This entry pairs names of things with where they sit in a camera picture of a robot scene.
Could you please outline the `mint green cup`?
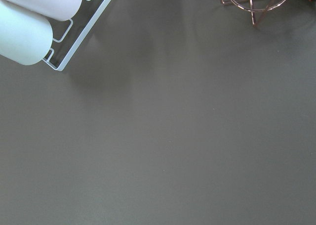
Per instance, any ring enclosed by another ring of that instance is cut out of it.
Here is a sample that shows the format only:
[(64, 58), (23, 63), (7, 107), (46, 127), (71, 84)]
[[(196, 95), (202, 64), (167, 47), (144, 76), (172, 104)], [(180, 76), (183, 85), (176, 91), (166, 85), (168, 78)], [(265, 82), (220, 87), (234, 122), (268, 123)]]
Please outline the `mint green cup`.
[(50, 51), (53, 30), (34, 12), (0, 0), (0, 54), (22, 65), (40, 62)]

